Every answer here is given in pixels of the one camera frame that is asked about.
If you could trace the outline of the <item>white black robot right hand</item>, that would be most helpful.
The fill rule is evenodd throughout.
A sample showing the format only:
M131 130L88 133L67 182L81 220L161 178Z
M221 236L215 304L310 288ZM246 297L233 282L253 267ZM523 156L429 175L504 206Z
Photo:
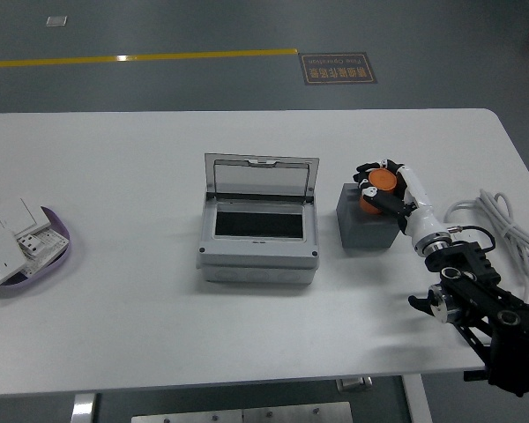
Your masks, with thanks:
M451 245L451 236L434 214L434 207L415 172L385 159L359 165L353 176L365 204L395 218L411 238L414 251L427 257Z

